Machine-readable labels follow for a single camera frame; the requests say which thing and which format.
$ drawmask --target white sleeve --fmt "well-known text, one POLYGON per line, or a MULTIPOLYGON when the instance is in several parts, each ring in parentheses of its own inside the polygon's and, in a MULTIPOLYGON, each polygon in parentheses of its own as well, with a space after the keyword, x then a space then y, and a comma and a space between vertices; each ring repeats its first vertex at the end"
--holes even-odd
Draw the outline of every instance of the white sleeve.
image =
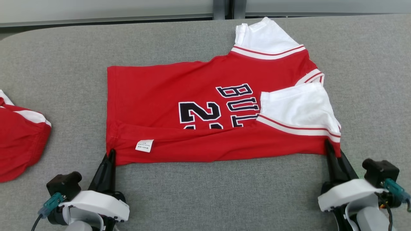
POLYGON ((277 23, 267 17, 250 26, 245 23, 236 26, 235 43, 265 53, 279 53, 300 46, 277 23))

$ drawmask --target white care label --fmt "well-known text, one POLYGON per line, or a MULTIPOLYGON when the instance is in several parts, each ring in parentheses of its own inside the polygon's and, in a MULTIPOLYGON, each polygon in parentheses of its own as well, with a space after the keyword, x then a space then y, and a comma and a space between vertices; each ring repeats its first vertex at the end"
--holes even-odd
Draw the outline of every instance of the white care label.
POLYGON ((151 146, 153 145, 154 140, 140 140, 137 143, 136 150, 142 151, 142 152, 150 152, 151 151, 151 146))

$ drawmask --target red fabric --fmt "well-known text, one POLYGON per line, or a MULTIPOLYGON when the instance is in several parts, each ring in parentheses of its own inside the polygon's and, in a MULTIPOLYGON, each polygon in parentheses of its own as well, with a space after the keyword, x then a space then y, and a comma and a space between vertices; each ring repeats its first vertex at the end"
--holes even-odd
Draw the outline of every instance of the red fabric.
POLYGON ((39 161, 51 127, 27 120, 15 111, 28 109, 4 104, 0 99, 0 182, 6 182, 39 161))
POLYGON ((294 86, 316 69, 307 50, 276 60, 261 60, 230 52, 209 62, 183 62, 151 67, 107 69, 107 152, 114 148, 117 165, 132 162, 210 162, 217 160, 273 157, 291 153, 324 154, 326 137, 301 137, 278 131, 254 119, 232 117, 257 116, 261 92, 294 86), (247 84, 252 93, 224 97, 218 87, 247 84), (257 110, 231 111, 230 101, 255 98, 257 110), (180 103, 195 102, 208 114, 219 106, 221 116, 202 120, 181 120, 180 103), (223 129, 210 129, 219 123, 223 129), (195 129, 184 129, 194 126, 195 129), (154 139, 150 153, 135 150, 140 140, 154 139))

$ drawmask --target cable connector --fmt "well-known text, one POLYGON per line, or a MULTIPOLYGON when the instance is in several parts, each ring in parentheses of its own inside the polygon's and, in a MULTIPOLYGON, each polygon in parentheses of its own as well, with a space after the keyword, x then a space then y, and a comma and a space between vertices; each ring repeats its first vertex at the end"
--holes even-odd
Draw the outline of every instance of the cable connector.
POLYGON ((47 200, 43 207, 37 212, 38 215, 41 215, 43 219, 45 219, 53 209, 57 208, 57 206, 65 200, 65 196, 61 193, 56 192, 49 200, 47 200))
POLYGON ((396 196, 402 203, 407 203, 407 211, 411 212, 411 196, 399 184, 390 178, 385 179, 383 187, 396 196))

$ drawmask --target gray fabric surface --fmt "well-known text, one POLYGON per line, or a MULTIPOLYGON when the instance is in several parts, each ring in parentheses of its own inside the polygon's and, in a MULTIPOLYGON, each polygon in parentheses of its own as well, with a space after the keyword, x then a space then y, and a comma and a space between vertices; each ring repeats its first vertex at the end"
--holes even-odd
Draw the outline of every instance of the gray fabric surface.
MULTIPOLYGON (((45 184, 78 171, 86 189, 105 146, 106 67, 210 60, 229 52, 234 26, 258 19, 34 30, 0 41, 0 89, 53 124, 38 164, 0 184, 1 230, 29 230, 45 184)), ((342 149, 360 176, 366 158, 400 168, 411 192, 411 16, 278 18, 326 74, 342 149)), ((131 164, 117 169, 131 230, 337 230, 317 204, 328 178, 318 155, 214 163, 131 164)), ((409 230, 405 208, 394 225, 409 230)), ((41 220, 37 230, 64 230, 41 220)))

